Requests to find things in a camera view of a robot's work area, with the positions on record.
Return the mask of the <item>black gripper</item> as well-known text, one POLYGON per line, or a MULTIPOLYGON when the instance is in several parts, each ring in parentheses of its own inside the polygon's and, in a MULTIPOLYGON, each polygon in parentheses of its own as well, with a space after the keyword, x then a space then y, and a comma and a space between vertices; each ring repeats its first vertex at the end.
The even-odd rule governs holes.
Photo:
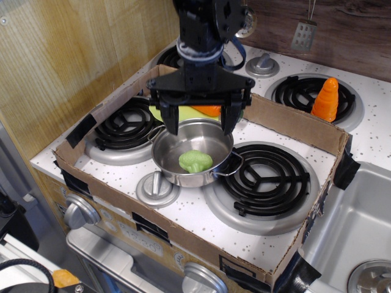
POLYGON ((186 62, 181 68, 152 78, 147 82, 150 104, 159 107, 169 133, 178 134, 178 106, 222 106, 221 126, 231 134, 243 117, 243 109, 251 103, 252 78, 232 73, 218 65, 194 65, 186 62))

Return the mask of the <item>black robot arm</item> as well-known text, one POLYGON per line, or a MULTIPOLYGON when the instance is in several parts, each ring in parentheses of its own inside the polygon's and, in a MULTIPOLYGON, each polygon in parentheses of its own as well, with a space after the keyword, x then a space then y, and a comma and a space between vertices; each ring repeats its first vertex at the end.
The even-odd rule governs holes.
POLYGON ((245 63, 228 66, 222 53, 230 42, 246 58, 236 33, 246 27, 248 9, 239 1, 174 1, 174 7, 180 20, 177 53, 183 66, 147 82, 150 103, 174 135, 179 106, 220 106, 221 128, 230 134, 242 110, 251 104, 255 81, 235 74, 245 63))

